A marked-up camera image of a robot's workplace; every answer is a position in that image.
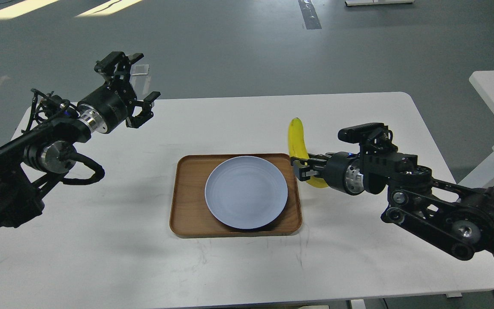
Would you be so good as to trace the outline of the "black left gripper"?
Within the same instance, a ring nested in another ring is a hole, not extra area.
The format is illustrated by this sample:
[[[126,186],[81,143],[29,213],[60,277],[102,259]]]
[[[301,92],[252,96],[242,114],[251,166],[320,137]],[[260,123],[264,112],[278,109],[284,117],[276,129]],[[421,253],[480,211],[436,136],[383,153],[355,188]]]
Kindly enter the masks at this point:
[[[136,100],[135,90],[130,83],[131,68],[145,55],[125,55],[123,51],[112,51],[102,60],[96,61],[94,72],[104,78],[104,84],[88,94],[77,104],[80,111],[91,109],[100,119],[96,131],[109,134],[126,120],[126,127],[138,129],[153,118],[154,102],[161,92],[153,91],[143,100]],[[134,115],[135,108],[141,111]]]

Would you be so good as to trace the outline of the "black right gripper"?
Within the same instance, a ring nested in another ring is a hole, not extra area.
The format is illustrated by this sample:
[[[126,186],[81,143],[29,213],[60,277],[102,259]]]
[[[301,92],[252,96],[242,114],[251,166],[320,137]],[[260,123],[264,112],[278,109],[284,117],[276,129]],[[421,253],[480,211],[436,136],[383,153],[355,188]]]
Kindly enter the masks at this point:
[[[293,166],[295,177],[301,182],[322,179],[330,188],[352,196],[364,191],[364,176],[356,153],[296,154],[290,157],[290,165]]]

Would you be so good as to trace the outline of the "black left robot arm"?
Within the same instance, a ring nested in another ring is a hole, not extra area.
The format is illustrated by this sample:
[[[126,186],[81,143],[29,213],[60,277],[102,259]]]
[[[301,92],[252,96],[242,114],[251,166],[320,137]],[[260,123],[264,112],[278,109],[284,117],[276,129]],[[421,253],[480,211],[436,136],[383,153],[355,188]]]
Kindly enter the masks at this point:
[[[131,69],[143,53],[112,51],[96,62],[104,84],[77,103],[31,89],[29,119],[21,135],[0,147],[0,227],[19,227],[40,216],[43,198],[59,183],[90,185],[104,178],[103,167],[78,153],[74,144],[92,133],[111,133],[118,125],[139,128],[153,118],[151,92],[138,100]]]

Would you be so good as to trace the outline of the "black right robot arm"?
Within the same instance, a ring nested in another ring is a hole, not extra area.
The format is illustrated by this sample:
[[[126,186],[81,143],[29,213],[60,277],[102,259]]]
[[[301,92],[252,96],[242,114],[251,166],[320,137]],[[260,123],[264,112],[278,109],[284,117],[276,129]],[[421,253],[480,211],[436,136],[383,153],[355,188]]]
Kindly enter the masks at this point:
[[[433,177],[414,154],[400,153],[388,125],[372,122],[341,129],[340,141],[357,153],[308,153],[304,126],[288,127],[290,164],[297,180],[347,195],[387,191],[385,223],[401,227],[461,261],[475,253],[494,254],[494,189],[467,188]]]

